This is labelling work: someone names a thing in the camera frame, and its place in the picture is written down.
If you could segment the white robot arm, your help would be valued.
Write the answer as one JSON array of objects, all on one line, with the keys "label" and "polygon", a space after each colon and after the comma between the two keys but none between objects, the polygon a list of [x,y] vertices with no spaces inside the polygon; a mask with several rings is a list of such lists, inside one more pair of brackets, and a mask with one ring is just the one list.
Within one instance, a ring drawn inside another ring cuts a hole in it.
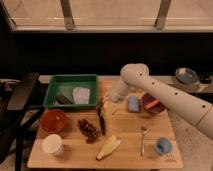
[{"label": "white robot arm", "polygon": [[122,101],[132,87],[143,89],[213,140],[213,104],[154,79],[142,63],[122,67],[109,99],[114,103]]}]

